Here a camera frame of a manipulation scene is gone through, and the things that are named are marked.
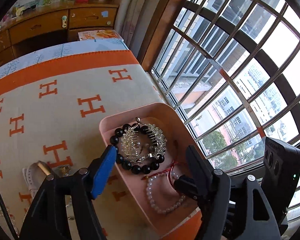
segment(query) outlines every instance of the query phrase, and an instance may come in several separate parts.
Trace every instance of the tree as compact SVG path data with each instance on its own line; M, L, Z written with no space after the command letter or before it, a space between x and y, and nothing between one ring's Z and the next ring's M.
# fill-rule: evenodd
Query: tree
M262 157L263 155L265 155L265 146L263 144L263 141L260 141L258 143L258 145L255 145L253 147L254 151L255 151L255 158L259 158L259 157Z
M213 131L202 140L206 149L211 153L217 152L227 146L226 140L221 132Z
M214 168L227 171L238 165L237 158L225 152L213 158Z

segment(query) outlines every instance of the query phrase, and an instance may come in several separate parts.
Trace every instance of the blue sticker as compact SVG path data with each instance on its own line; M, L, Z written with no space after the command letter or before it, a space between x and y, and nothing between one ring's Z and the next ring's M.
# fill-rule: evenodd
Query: blue sticker
M108 17L108 11L101 12L101 15L103 16L103 18Z

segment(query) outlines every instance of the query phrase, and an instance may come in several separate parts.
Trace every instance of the red container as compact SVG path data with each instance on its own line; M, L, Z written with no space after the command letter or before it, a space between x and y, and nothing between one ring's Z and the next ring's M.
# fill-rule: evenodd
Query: red container
M105 146L110 144L109 139L114 135L114 130L122 127L125 123L135 123L135 117L140 117L143 123L155 124L159 127L167 139L167 151L165 161L160 164L157 171L152 171L149 175L163 171L170 167L173 160L179 162L173 171L178 174L189 174L186 166L185 152L188 145L197 144L184 126L177 113L168 105L163 103L153 103L139 108L135 108L123 113L105 117L101 120L99 130ZM121 165L115 164L123 182L136 201L136 208L139 208L145 221L150 224L160 237L175 229L184 219L186 219L197 208L197 202L187 198L183 204L173 212L166 215L158 214L150 207L146 195L147 179L142 180L143 174L134 175L131 171L124 170ZM179 194L171 187L167 176L156 179L152 185L153 198L156 204L165 209L172 206L179 199Z

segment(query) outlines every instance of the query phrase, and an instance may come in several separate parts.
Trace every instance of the drawer handle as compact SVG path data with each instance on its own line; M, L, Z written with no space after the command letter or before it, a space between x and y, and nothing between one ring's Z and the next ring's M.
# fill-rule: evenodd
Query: drawer handle
M30 30L33 31L33 30L38 29L38 28L40 28L40 27L41 27L41 24L37 24L37 25L31 27Z
M85 18L86 20L98 20L99 17L98 16L95 16L95 15L91 15L91 16L88 16Z

